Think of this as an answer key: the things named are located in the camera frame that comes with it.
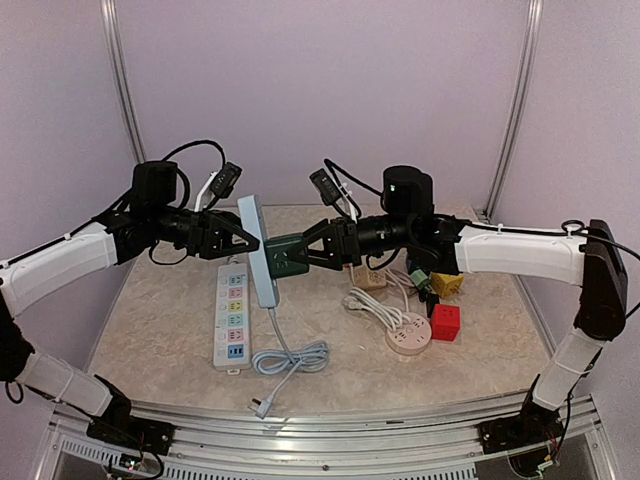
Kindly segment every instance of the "beige tabletop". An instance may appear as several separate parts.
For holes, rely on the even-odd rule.
[[[440,212],[473,218],[469,207]],[[365,213],[376,212],[375,207]],[[335,216],[325,207],[265,207],[270,236],[303,231]],[[163,260],[181,254],[157,249]],[[90,366],[135,400],[247,411],[282,378],[252,370],[239,376],[212,366],[216,271],[225,260],[188,258],[172,267],[141,256],[118,298]],[[402,258],[395,262],[401,268]],[[278,282],[280,326],[291,348],[324,339],[331,362],[316,374],[294,374],[271,411],[278,416],[372,411],[460,402],[527,389],[547,362],[536,329],[507,275],[466,275],[461,293],[444,303],[461,307],[461,331],[454,343],[431,342],[415,357],[394,353],[383,325],[364,312],[347,312],[342,298],[347,272],[312,267]],[[378,299],[401,307],[387,288]],[[425,313],[417,297],[411,309]],[[251,286],[254,352],[279,348],[266,310]]]

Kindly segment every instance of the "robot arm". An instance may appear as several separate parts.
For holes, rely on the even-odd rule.
[[[573,327],[534,381],[520,414],[479,425],[486,453],[546,441],[549,433],[559,436],[559,407],[625,326],[627,274],[607,224],[514,229],[438,215],[431,177],[404,166],[384,172],[381,206],[386,215],[357,224],[344,217],[319,222],[289,249],[289,259],[342,270],[344,264],[362,264],[364,255],[406,248],[426,272],[530,275],[582,287]],[[322,249],[311,248],[319,240]]]
[[[228,196],[240,172],[227,162],[212,183],[214,196]],[[132,188],[111,208],[70,234],[0,262],[0,381],[17,382],[98,418],[89,427],[90,436],[138,449],[135,441],[144,434],[145,450],[158,454],[166,454],[170,425],[132,417],[131,402],[116,387],[37,350],[14,319],[75,280],[126,263],[146,249],[152,253],[160,241],[205,260],[258,248],[258,240],[233,213],[169,206],[176,198],[178,175],[184,174],[174,162],[138,165]]]

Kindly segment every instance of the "green object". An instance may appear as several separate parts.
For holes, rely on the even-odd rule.
[[[411,273],[411,281],[418,290],[424,290],[431,283],[429,275],[424,273],[421,269],[417,268]]]
[[[309,271],[308,264],[294,262],[287,256],[287,250],[293,245],[300,243],[302,239],[301,234],[294,233],[291,235],[282,235],[281,237],[273,237],[264,242],[264,251],[267,256],[267,264],[269,265],[271,278],[293,277],[294,275],[302,275]]]

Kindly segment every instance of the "white wall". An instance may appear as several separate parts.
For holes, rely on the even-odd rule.
[[[318,203],[308,176],[325,156],[373,185],[413,164],[436,179],[437,201],[480,207],[527,4],[135,0],[118,17],[150,158],[217,139],[245,169],[237,195],[271,204]],[[199,185],[219,160],[199,147],[182,163]]]
[[[605,219],[640,250],[640,4],[634,0],[546,2],[531,89],[496,220],[558,226]],[[629,271],[629,307],[640,300],[640,266]],[[559,340],[578,291],[529,285]],[[640,316],[630,319],[586,380],[611,435],[623,478],[640,466]]]
[[[0,3],[0,258],[59,237],[129,185],[134,165],[100,4]],[[125,268],[94,274],[18,319],[27,339],[84,367]],[[0,395],[0,477],[28,477],[51,404]]]

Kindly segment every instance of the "power strip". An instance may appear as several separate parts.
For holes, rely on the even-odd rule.
[[[251,367],[249,275],[246,263],[218,267],[213,368],[237,375]]]

